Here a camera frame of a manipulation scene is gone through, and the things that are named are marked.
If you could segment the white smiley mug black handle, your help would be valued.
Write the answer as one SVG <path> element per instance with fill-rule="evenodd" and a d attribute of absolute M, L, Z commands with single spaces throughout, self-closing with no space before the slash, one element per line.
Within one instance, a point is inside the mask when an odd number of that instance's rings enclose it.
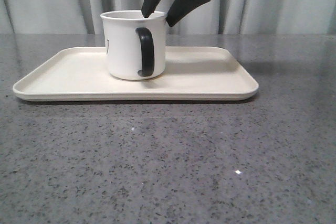
<path fill-rule="evenodd" d="M 124 80 L 145 80 L 164 72 L 165 12 L 155 11 L 145 18 L 140 10 L 119 10 L 100 17 L 110 74 Z"/>

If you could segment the cream rectangular tray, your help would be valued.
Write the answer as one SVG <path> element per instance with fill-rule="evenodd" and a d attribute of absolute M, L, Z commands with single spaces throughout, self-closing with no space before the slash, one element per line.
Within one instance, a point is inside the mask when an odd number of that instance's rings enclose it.
<path fill-rule="evenodd" d="M 103 47 L 60 51 L 13 85 L 26 101 L 244 100 L 258 82 L 232 54 L 218 47 L 167 47 L 158 77 L 126 81 L 106 68 Z"/>

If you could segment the grey curtain backdrop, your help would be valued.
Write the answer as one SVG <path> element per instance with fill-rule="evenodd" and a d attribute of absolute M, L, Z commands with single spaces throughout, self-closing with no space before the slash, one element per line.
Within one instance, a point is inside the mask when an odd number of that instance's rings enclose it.
<path fill-rule="evenodd" d="M 3 34 L 101 34 L 100 14 L 143 0 L 1 0 Z M 334 34 L 335 0 L 211 0 L 170 34 Z"/>

